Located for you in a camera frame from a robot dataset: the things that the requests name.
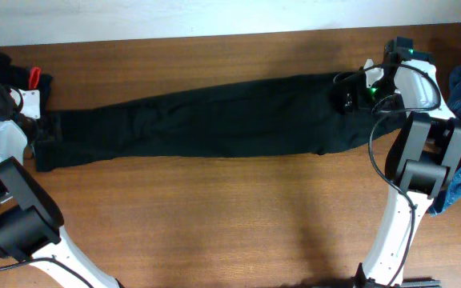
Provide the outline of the black trousers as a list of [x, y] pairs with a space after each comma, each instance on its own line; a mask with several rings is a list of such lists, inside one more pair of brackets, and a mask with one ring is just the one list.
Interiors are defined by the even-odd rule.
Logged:
[[403, 116], [341, 114], [332, 74], [305, 74], [164, 94], [48, 114], [35, 144], [48, 172], [121, 157], [244, 158], [335, 154], [399, 129]]

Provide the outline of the black clothes stack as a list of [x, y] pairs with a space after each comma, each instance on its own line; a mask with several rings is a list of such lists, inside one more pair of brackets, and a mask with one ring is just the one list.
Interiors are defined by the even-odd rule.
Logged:
[[8, 55], [0, 53], [0, 84], [14, 86], [21, 90], [39, 90], [41, 114], [46, 112], [53, 79], [50, 74], [43, 74], [36, 66], [31, 68], [15, 66]]

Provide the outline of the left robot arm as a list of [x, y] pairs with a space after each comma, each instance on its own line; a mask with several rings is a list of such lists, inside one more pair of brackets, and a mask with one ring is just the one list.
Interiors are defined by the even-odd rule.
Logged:
[[40, 135], [40, 93], [0, 84], [0, 258], [33, 266], [62, 287], [121, 288], [71, 240], [56, 202], [24, 168]]

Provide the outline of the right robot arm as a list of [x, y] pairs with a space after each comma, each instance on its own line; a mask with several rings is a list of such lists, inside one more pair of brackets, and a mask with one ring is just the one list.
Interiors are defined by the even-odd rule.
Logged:
[[384, 46], [380, 64], [334, 78], [336, 106], [344, 114], [367, 109], [379, 120], [406, 120], [383, 169], [387, 206], [374, 245], [359, 263], [348, 287], [439, 287], [433, 278], [404, 279], [403, 268], [423, 216], [449, 186], [461, 160], [461, 120], [445, 103], [430, 53], [417, 51], [410, 38]]

